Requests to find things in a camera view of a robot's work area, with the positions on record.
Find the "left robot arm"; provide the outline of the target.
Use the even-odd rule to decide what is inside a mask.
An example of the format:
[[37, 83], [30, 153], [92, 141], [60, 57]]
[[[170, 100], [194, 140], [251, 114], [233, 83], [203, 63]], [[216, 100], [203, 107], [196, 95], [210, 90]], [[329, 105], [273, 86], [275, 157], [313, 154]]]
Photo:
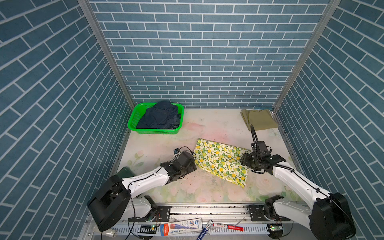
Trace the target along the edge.
[[134, 198], [153, 188], [181, 180], [197, 170], [195, 156], [188, 150], [178, 152], [171, 161], [161, 163], [147, 173], [129, 178], [121, 178], [117, 174], [109, 177], [87, 202], [98, 230], [109, 230], [124, 216], [129, 219], [146, 217], [155, 204], [144, 198], [146, 207], [137, 211]]

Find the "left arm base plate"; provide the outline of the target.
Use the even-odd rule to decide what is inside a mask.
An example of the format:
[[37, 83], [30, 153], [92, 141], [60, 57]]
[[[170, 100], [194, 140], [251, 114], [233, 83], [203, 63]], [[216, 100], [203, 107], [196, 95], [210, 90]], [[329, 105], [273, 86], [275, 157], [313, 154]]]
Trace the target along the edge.
[[171, 214], [170, 206], [157, 206], [157, 208], [152, 208], [149, 213], [144, 217], [134, 217], [130, 218], [130, 222], [139, 222], [139, 223], [167, 223], [169, 222]]

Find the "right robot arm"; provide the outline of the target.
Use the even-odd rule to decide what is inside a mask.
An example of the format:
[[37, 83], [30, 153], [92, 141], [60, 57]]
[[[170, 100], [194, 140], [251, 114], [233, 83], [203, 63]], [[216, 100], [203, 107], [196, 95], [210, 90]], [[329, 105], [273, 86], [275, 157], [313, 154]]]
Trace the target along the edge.
[[287, 218], [309, 229], [318, 240], [347, 240], [357, 233], [348, 200], [331, 193], [298, 173], [283, 157], [273, 155], [263, 141], [255, 140], [252, 152], [241, 164], [253, 173], [268, 173], [282, 181], [304, 200], [306, 206], [276, 195], [265, 200], [264, 216], [269, 221]]

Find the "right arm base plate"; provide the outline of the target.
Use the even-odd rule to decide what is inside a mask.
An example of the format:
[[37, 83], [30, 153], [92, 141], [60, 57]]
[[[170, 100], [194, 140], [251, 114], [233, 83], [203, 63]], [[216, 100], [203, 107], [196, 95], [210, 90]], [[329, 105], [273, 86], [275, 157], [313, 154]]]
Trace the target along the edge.
[[285, 217], [280, 216], [274, 216], [274, 217], [268, 217], [264, 210], [264, 205], [248, 205], [246, 206], [246, 209], [250, 215], [252, 222], [290, 222], [291, 220]]

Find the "yellow floral skirt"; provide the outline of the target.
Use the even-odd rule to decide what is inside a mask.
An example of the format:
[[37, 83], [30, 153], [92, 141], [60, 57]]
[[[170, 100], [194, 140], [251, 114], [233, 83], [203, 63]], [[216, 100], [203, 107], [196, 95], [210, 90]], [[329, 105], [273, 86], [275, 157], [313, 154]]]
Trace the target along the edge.
[[195, 163], [204, 171], [240, 187], [245, 187], [248, 168], [241, 164], [244, 148], [198, 139], [194, 149]]

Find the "dark navy skirt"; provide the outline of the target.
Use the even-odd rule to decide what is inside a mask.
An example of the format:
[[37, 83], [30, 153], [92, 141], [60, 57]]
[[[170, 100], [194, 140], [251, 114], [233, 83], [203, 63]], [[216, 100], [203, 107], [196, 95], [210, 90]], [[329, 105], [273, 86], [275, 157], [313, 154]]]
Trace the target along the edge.
[[180, 126], [180, 123], [179, 108], [167, 101], [161, 101], [146, 110], [136, 128], [174, 130]]

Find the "olive green skirt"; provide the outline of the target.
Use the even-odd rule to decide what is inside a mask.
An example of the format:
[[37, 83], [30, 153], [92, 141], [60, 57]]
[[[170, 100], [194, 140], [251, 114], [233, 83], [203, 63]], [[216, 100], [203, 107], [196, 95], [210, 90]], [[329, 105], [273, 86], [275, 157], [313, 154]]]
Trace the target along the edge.
[[251, 126], [254, 126], [255, 131], [278, 127], [269, 110], [241, 110], [241, 116], [249, 131]]

